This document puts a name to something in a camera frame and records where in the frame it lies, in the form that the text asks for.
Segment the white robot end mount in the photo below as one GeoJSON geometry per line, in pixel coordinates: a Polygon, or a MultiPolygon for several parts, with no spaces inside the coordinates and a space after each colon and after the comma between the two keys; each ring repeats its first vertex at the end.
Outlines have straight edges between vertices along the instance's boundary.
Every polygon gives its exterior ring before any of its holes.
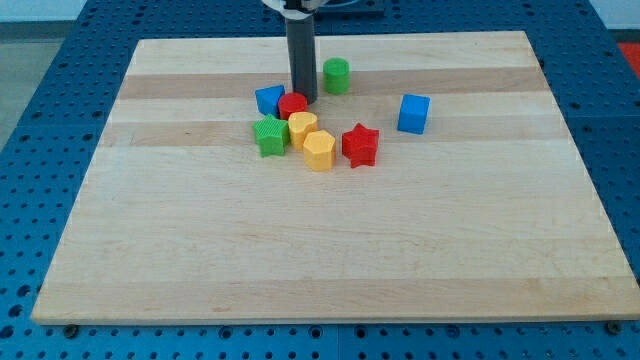
{"type": "Polygon", "coordinates": [[[304,20],[328,2],[329,0],[262,0],[268,8],[289,20],[304,20]]]}

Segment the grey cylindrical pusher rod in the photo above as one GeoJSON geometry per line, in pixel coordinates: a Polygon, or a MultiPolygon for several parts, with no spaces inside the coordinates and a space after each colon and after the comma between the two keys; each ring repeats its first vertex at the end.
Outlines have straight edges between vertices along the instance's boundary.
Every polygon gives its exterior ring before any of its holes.
{"type": "Polygon", "coordinates": [[[308,104],[318,97],[314,17],[285,22],[292,90],[308,104]]]}

